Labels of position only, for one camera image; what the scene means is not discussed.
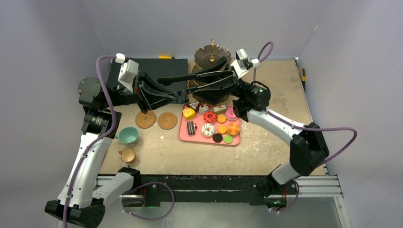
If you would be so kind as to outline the yellow swirl roll cake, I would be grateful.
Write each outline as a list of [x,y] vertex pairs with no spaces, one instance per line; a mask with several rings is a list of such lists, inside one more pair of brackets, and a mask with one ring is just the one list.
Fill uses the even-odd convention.
[[182,115],[186,120],[190,120],[196,116],[196,112],[192,108],[185,108],[182,111]]

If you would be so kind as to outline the pink serving tray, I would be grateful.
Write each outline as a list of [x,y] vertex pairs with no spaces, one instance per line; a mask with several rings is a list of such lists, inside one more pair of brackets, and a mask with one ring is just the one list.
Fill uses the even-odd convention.
[[[197,129],[195,129],[194,133],[195,134],[191,134],[189,135],[188,130],[187,130],[187,123],[188,122],[192,122],[193,124],[196,124]],[[207,122],[205,122],[203,115],[200,114],[199,112],[195,113],[195,116],[189,120],[187,120],[183,114],[181,114],[180,120],[178,120],[178,124],[179,124],[179,130],[178,130],[178,137],[179,139],[181,139],[182,141],[187,141],[187,142],[193,142],[193,143],[204,143],[204,144],[215,144],[215,145],[226,145],[226,146],[236,146],[240,143],[241,140],[241,132],[239,132],[237,135],[232,136],[232,141],[230,143],[227,143],[225,141],[225,137],[226,135],[228,135],[228,132],[226,132],[225,134],[220,134],[218,132],[218,128],[220,126],[225,126],[227,127],[229,124],[237,124],[241,125],[241,119],[236,118],[235,120],[226,120],[224,123],[220,123],[218,121],[216,121],[215,123],[213,123],[212,125],[215,128],[215,132],[219,133],[222,136],[222,140],[220,142],[216,142],[213,139],[213,136],[211,137],[207,137],[204,136],[202,134],[202,126],[204,124],[206,124]]]

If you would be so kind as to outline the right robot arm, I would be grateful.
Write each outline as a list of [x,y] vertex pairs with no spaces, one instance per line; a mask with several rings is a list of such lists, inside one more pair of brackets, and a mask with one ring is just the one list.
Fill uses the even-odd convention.
[[322,129],[317,125],[308,127],[271,110],[268,107],[270,89],[256,80],[244,81],[242,77],[247,73],[247,70],[233,70],[228,77],[229,87],[219,89],[219,92],[238,97],[238,100],[233,101],[233,111],[239,119],[266,129],[290,147],[289,161],[277,167],[267,180],[268,190],[279,193],[285,188],[286,182],[310,175],[315,169],[314,165],[324,161],[313,161],[317,157],[312,155],[310,146],[315,143],[322,145],[319,151],[326,156],[328,149],[321,134]]

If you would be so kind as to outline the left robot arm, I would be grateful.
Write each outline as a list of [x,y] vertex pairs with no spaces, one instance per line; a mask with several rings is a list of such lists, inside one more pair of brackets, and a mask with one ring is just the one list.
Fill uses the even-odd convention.
[[45,212],[63,222],[96,228],[106,211],[107,201],[121,193],[137,194],[142,187],[140,173],[122,168],[100,191],[94,184],[102,160],[116,136],[121,113],[115,106],[137,104],[143,113],[175,103],[178,96],[194,88],[170,92],[147,75],[138,72],[137,63],[118,53],[110,59],[120,65],[119,88],[108,88],[101,76],[85,78],[79,84],[79,102],[85,110],[81,144],[71,174],[57,200],[47,202]]

